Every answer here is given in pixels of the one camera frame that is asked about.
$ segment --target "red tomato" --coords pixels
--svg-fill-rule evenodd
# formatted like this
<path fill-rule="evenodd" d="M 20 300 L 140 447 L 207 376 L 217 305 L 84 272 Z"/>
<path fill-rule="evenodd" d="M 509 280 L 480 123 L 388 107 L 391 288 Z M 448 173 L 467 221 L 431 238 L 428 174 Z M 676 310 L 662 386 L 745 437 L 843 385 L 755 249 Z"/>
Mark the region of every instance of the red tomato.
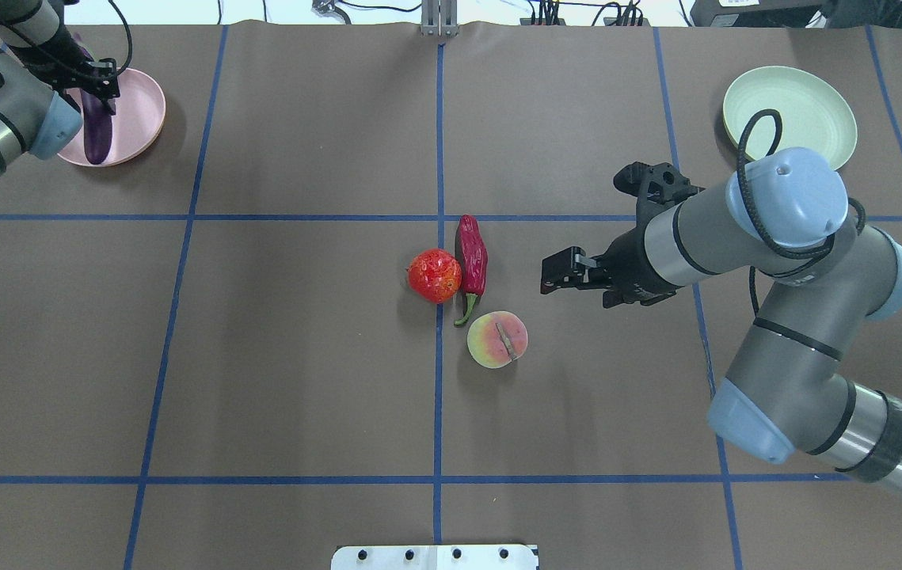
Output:
<path fill-rule="evenodd" d="M 443 249 L 426 249 L 408 266 L 408 286 L 430 302 L 446 302 L 461 287 L 461 264 Z"/>

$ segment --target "metal bracket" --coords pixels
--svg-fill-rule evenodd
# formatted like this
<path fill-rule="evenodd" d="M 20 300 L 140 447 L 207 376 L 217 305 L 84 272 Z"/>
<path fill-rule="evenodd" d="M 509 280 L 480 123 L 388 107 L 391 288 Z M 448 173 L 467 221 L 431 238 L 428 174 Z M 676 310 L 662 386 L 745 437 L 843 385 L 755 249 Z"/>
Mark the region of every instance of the metal bracket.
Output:
<path fill-rule="evenodd" d="M 539 570 L 537 545 L 342 547 L 331 570 Z"/>
<path fill-rule="evenodd" d="M 423 36 L 458 35 L 458 0 L 422 0 Z"/>

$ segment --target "pepper stem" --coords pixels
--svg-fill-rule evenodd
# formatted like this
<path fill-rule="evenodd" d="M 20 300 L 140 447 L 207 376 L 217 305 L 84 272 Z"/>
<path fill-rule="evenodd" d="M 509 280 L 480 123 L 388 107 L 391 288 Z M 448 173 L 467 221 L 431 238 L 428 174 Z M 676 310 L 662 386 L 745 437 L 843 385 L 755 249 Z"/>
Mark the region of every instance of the pepper stem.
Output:
<path fill-rule="evenodd" d="M 475 308 L 475 302 L 477 300 L 479 300 L 479 295 L 476 295 L 475 293 L 465 293 L 465 317 L 461 317 L 457 321 L 454 321 L 455 327 L 461 327 L 461 325 L 468 322 L 468 317 L 471 317 L 472 309 Z"/>

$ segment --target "light blue joint cap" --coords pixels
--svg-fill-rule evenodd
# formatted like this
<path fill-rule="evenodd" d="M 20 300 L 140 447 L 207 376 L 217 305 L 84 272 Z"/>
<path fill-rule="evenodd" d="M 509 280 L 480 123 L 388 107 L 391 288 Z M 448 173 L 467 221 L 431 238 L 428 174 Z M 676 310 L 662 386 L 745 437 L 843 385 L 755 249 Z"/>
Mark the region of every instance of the light blue joint cap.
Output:
<path fill-rule="evenodd" d="M 49 101 L 46 119 L 39 126 L 39 134 L 35 136 L 32 148 L 28 151 L 42 160 L 53 158 L 74 139 L 74 135 L 81 130 L 81 125 L 81 112 L 54 92 Z"/>
<path fill-rule="evenodd" d="M 721 380 L 711 400 L 707 424 L 722 439 L 765 462 L 780 465 L 795 451 L 778 426 L 728 378 Z"/>
<path fill-rule="evenodd" d="M 878 308 L 878 310 L 875 310 L 873 313 L 867 314 L 867 321 L 883 321 L 886 318 L 892 317 L 897 311 L 902 310 L 902 246 L 894 241 L 893 237 L 888 235 L 888 232 L 881 230 L 881 234 L 884 234 L 885 238 L 888 238 L 888 241 L 891 242 L 891 246 L 895 249 L 897 275 L 895 277 L 895 287 L 892 289 L 891 295 L 888 296 L 888 300 L 885 300 L 881 308 Z"/>
<path fill-rule="evenodd" d="M 782 149 L 748 163 L 747 180 L 764 227 L 784 248 L 808 248 L 834 234 L 848 216 L 848 194 L 827 159 L 809 148 Z M 760 239 L 733 173 L 725 202 L 736 223 Z"/>

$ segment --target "purple eggplant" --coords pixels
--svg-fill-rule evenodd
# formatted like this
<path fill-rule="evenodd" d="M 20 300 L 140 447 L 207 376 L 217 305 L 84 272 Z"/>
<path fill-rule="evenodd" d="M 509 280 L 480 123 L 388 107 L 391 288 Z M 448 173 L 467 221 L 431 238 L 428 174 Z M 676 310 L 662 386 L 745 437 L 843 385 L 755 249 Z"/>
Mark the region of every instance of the purple eggplant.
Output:
<path fill-rule="evenodd" d="M 74 40 L 78 43 L 82 53 L 92 59 L 88 48 L 82 46 L 81 36 L 74 34 Z M 110 104 L 106 104 L 99 97 L 87 93 L 81 89 L 81 108 L 85 117 L 85 158 L 92 165 L 102 165 L 109 156 L 109 149 L 113 145 L 113 115 Z"/>

